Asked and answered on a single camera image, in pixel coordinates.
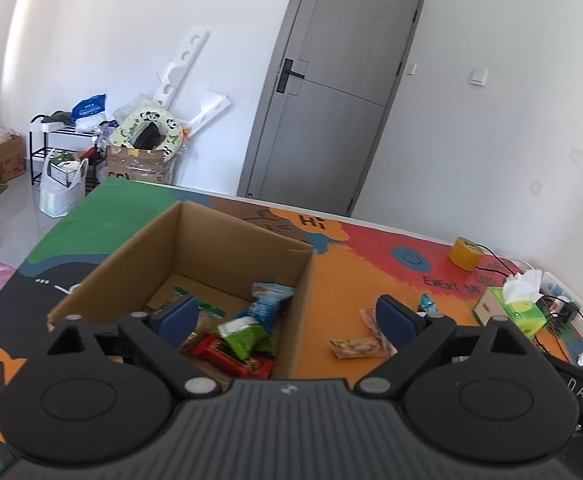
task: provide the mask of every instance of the adhesive tape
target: adhesive tape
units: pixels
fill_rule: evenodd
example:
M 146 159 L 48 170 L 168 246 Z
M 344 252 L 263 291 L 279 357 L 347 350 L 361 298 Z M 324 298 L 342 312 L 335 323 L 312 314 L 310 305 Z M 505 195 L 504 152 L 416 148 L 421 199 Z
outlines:
M 471 272 L 478 267 L 485 252 L 471 240 L 458 238 L 449 253 L 449 259 L 461 269 Z

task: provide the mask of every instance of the crumpled paper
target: crumpled paper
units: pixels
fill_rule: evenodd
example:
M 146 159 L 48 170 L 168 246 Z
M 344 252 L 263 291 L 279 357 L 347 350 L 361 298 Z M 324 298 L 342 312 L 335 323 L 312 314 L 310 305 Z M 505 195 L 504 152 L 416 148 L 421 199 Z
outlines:
M 540 293 L 540 282 L 542 281 L 542 270 L 531 269 L 524 274 L 516 274 L 507 278 L 503 285 L 503 299 L 505 303 L 516 303 L 518 301 L 531 301 L 536 303 L 542 294 Z

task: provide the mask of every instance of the door lock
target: door lock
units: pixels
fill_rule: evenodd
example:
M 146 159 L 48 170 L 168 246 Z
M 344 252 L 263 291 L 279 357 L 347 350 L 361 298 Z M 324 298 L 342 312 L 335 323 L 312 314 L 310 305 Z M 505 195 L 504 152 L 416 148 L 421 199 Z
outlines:
M 285 59 L 285 62 L 282 66 L 282 72 L 280 73 L 280 79 L 278 79 L 278 87 L 276 88 L 276 92 L 279 94 L 284 94 L 286 91 L 290 75 L 299 77 L 301 79 L 305 78 L 305 76 L 301 73 L 294 72 L 291 67 L 293 67 L 293 60 L 289 58 Z

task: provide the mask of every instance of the blue smiley face circle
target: blue smiley face circle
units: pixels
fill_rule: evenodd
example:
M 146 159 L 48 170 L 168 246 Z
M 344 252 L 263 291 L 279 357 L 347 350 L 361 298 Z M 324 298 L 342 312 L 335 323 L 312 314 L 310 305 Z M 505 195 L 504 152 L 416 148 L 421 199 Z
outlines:
M 391 250 L 391 255 L 407 269 L 416 272 L 429 272 L 431 270 L 431 264 L 427 258 L 409 247 L 396 247 Z

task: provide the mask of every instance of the ribbed gray surface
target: ribbed gray surface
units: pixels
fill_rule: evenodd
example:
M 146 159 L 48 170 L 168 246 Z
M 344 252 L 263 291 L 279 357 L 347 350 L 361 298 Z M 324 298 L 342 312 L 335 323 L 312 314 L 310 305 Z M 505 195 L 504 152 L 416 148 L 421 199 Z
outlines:
M 169 430 L 133 457 L 88 470 L 18 462 L 2 480 L 575 480 L 558 460 L 488 470 L 428 449 L 385 401 L 342 381 L 236 381 L 189 402 Z

